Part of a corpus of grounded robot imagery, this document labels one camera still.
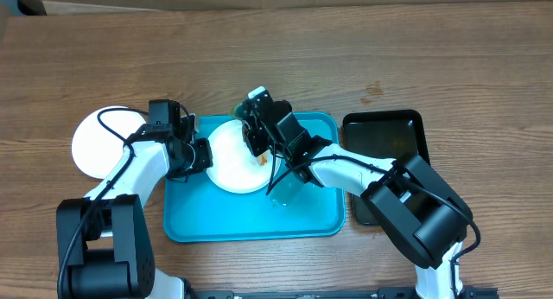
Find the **white plate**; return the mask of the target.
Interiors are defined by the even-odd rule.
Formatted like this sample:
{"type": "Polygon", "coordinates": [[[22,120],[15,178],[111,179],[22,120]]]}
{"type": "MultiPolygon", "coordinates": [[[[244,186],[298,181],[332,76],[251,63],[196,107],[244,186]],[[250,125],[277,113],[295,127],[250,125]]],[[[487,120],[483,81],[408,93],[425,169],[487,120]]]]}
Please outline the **white plate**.
{"type": "Polygon", "coordinates": [[[261,156],[253,156],[243,139],[243,124],[237,119],[225,122],[208,137],[213,166],[207,175],[219,188],[235,194],[247,194],[267,186],[272,165],[278,171],[281,160],[273,162],[267,150],[261,156]]]}
{"type": "MultiPolygon", "coordinates": [[[[71,153],[77,168],[85,175],[103,180],[110,174],[123,154],[123,141],[106,130],[98,121],[98,114],[112,106],[97,109],[89,114],[73,134],[71,153]]],[[[101,115],[102,122],[127,138],[146,121],[133,111],[108,111],[101,115]]]]}

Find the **white plate top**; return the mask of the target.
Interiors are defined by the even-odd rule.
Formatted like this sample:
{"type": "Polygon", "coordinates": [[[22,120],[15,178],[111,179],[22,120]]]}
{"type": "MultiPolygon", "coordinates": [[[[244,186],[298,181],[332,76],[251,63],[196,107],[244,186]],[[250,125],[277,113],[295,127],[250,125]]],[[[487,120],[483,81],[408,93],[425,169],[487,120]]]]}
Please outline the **white plate top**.
{"type": "MultiPolygon", "coordinates": [[[[98,114],[112,106],[97,109],[89,114],[73,134],[71,153],[77,168],[85,175],[103,180],[110,174],[123,154],[123,141],[106,130],[98,121],[98,114]]],[[[133,111],[108,111],[101,115],[102,122],[127,138],[146,121],[133,111]]]]}

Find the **green yellow sponge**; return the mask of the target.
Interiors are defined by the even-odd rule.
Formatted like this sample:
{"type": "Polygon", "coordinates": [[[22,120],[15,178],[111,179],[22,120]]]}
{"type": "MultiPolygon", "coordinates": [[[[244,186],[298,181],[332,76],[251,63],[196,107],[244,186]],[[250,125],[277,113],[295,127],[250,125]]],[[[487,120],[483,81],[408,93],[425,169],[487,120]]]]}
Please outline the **green yellow sponge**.
{"type": "Polygon", "coordinates": [[[249,111],[243,103],[239,103],[230,110],[230,115],[236,119],[245,119],[249,116],[249,111]]]}

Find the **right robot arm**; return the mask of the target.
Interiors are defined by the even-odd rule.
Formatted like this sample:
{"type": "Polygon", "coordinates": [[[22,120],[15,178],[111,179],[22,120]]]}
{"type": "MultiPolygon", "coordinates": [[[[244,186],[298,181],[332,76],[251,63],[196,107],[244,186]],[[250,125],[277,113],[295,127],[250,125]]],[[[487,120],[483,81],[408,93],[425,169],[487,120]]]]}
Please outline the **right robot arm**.
{"type": "Polygon", "coordinates": [[[476,231],[466,202],[419,155],[363,156],[333,141],[312,136],[300,125],[286,100],[275,101],[260,86],[232,111],[243,124],[253,156],[280,156],[286,174],[320,188],[338,188],[359,197],[396,248],[416,266],[421,298],[459,298],[463,286],[459,259],[467,230],[476,231]]]}

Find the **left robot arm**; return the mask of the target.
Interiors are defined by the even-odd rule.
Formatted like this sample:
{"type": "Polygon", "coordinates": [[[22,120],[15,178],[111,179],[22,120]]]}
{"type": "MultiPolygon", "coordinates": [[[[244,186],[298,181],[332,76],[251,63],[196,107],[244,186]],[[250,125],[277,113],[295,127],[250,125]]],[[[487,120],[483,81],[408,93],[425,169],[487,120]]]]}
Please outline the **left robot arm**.
{"type": "Polygon", "coordinates": [[[126,139],[121,160],[96,188],[57,207],[58,297],[149,297],[156,263],[143,206],[161,179],[193,175],[212,164],[205,138],[126,139]]]}

